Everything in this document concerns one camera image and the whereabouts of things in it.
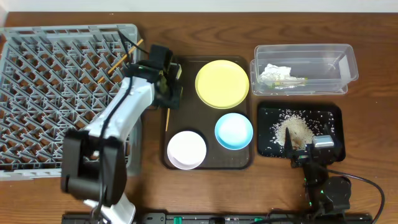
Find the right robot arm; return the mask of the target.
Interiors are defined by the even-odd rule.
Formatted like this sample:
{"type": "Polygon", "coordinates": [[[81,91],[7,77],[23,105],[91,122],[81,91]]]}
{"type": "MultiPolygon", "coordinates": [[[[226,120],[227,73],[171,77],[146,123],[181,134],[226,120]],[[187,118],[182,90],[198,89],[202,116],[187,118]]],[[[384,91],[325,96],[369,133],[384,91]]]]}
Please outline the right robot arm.
{"type": "Polygon", "coordinates": [[[343,176],[329,176],[327,166],[342,160],[342,143],[324,125],[323,134],[314,136],[304,150],[294,150],[289,129],[285,129],[284,157],[293,168],[301,167],[305,177],[306,197],[310,202],[307,215],[312,220],[325,215],[343,214],[350,208],[351,182],[343,176]]]}

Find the white napkin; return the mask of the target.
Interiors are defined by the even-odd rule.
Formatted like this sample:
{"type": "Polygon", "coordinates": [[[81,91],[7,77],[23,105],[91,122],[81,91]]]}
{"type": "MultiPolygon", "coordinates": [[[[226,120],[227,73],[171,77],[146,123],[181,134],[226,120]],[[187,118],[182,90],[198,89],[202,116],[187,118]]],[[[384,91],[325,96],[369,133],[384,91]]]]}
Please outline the white napkin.
{"type": "Polygon", "coordinates": [[[291,68],[285,66],[277,66],[268,63],[264,71],[260,74],[261,81],[280,81],[280,80],[298,80],[297,77],[290,75],[291,68]]]}

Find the light blue bowl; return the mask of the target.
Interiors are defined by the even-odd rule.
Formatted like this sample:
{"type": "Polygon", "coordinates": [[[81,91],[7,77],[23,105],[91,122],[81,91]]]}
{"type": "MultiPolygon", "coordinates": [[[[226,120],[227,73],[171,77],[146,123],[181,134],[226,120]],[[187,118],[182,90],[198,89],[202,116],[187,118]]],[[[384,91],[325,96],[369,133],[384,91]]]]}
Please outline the light blue bowl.
{"type": "Polygon", "coordinates": [[[239,113],[223,115],[215,124],[215,138],[224,148],[237,151],[245,148],[254,135],[250,120],[239,113]]]}

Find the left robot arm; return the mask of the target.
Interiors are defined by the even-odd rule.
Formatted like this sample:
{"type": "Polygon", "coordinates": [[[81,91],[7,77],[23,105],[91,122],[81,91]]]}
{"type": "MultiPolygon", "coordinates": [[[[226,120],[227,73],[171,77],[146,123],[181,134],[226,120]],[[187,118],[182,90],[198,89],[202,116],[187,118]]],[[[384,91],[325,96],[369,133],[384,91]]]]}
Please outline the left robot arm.
{"type": "Polygon", "coordinates": [[[181,73],[178,63],[131,64],[103,112],[84,129],[65,133],[60,188],[94,206],[90,213],[64,214],[62,223],[133,222],[135,207],[124,193],[129,168],[125,142],[149,106],[178,108],[181,73]]]}

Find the yellow green snack wrapper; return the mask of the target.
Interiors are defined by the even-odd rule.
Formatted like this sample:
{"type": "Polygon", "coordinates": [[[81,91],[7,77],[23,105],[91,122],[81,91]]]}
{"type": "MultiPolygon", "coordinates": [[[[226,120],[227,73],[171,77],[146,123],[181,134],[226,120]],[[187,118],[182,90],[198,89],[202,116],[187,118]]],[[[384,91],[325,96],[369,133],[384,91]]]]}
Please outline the yellow green snack wrapper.
{"type": "Polygon", "coordinates": [[[305,86],[307,78],[294,78],[293,80],[277,80],[269,85],[270,89],[283,90],[288,88],[295,88],[298,86],[305,86]]]}

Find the yellow plate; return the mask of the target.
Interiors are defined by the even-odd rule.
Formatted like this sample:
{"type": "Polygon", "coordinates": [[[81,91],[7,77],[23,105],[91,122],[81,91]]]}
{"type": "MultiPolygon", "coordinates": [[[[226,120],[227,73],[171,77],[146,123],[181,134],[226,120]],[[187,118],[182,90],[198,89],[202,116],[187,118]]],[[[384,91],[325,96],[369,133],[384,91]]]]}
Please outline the yellow plate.
{"type": "Polygon", "coordinates": [[[249,78],[237,63],[215,60],[199,70],[195,90],[206,105],[226,110],[244,101],[249,92],[249,78]]]}

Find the pile of white rice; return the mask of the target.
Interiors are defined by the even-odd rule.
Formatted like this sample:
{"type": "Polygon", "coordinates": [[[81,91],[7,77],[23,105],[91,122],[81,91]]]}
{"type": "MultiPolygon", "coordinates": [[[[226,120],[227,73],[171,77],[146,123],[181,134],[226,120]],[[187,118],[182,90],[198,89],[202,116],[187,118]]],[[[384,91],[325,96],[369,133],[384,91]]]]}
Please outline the pile of white rice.
{"type": "Polygon", "coordinates": [[[310,110],[283,110],[276,109],[266,112],[266,115],[274,114],[276,121],[272,122],[271,143],[279,147],[285,144],[285,130],[288,128],[292,147],[294,150],[304,150],[307,144],[312,142],[313,137],[323,134],[325,124],[334,132],[334,116],[332,112],[310,111],[310,110]]]}

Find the pink bowl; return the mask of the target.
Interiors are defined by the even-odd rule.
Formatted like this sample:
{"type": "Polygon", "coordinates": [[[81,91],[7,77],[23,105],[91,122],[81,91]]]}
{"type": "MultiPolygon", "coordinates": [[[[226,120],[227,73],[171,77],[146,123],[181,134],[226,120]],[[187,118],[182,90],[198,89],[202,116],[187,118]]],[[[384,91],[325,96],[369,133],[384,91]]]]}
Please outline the pink bowl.
{"type": "Polygon", "coordinates": [[[178,169],[191,170],[198,167],[206,157],[205,140],[196,132],[181,131],[167,145],[167,157],[178,169]]]}

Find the wooden chopstick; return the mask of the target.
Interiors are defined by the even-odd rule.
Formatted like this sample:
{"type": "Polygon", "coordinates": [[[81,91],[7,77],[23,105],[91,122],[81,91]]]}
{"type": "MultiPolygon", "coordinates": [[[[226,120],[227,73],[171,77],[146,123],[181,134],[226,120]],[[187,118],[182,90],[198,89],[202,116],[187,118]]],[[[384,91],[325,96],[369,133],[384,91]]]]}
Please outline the wooden chopstick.
{"type": "MultiPolygon", "coordinates": [[[[137,45],[140,46],[142,43],[144,43],[144,39],[141,39],[137,42],[137,45]]],[[[124,60],[127,58],[127,56],[129,56],[130,54],[132,54],[136,49],[138,49],[138,47],[131,47],[128,51],[128,53],[126,55],[124,55],[123,57],[121,57],[121,59],[119,59],[119,61],[113,66],[111,67],[111,69],[108,71],[108,75],[110,73],[112,73],[116,68],[119,67],[119,64],[121,64],[122,62],[124,62],[124,60]]],[[[97,82],[101,83],[102,81],[105,80],[105,77],[101,77],[97,82]]]]}
{"type": "Polygon", "coordinates": [[[165,132],[167,132],[168,128],[169,128],[169,119],[170,119],[170,108],[167,109],[166,122],[165,122],[165,132]]]}

